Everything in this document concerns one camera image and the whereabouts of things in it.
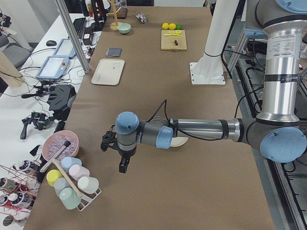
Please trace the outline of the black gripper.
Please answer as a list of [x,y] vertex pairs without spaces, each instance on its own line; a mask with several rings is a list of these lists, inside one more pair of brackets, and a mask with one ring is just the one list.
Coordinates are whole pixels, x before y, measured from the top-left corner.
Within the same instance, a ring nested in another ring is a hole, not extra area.
[[100,149],[102,151],[107,151],[108,148],[117,150],[121,156],[121,161],[119,163],[119,172],[126,173],[130,162],[130,158],[136,153],[136,147],[130,150],[124,150],[123,147],[119,147],[116,138],[116,132],[113,132],[114,127],[115,125],[112,125],[111,128],[102,136]]

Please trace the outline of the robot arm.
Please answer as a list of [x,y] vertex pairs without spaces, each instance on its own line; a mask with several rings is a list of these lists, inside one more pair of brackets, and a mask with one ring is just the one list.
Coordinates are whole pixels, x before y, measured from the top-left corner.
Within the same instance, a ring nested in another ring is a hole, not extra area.
[[249,0],[245,31],[268,37],[262,110],[251,119],[193,120],[153,115],[140,120],[133,112],[122,112],[102,137],[101,150],[111,148],[121,155],[119,171],[125,173],[137,144],[167,149],[177,137],[206,141],[232,139],[257,149],[263,157],[287,163],[300,157],[307,138],[295,115],[299,52],[307,27],[304,0]]

